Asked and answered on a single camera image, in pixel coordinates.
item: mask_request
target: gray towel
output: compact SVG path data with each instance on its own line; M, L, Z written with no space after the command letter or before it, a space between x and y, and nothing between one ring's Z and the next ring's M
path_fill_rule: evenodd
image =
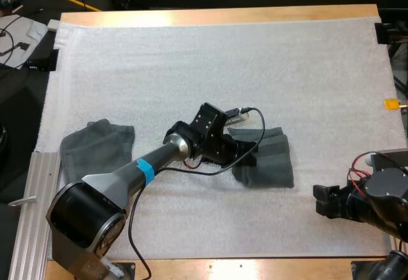
M228 128L235 140L257 142L260 129ZM265 130L258 151L252 153L256 166L234 166L232 174L246 186L261 188L293 188L293 169L289 155L288 138L282 128Z
M67 183L92 173L110 173L132 160L133 126L110 124L107 119L89 122L87 127L61 142L61 163Z

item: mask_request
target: red cable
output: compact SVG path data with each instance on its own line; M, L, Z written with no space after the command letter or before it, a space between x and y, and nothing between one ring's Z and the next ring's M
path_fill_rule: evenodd
M196 168L198 168L198 167L201 165L201 161L200 161L196 166L192 166L192 165L188 164L188 163L185 162L185 161L183 161L183 163L184 163L184 165L185 165L187 168L189 168L189 169L191 169L191 170L195 170Z
M351 177L351 171L348 173L348 175L347 175L347 177L350 177L350 179L351 179L351 183L353 183L353 186L356 188L356 190L357 190L357 192L359 192L361 195L362 195L362 197L367 197L364 193L363 193L363 191L360 189L360 187L357 185L357 183L356 183L356 181L354 181L354 179Z

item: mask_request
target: yellow tag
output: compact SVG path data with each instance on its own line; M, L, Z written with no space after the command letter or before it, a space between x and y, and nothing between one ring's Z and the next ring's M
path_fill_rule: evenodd
M400 110L400 103L397 99L384 99L384 107L387 110Z

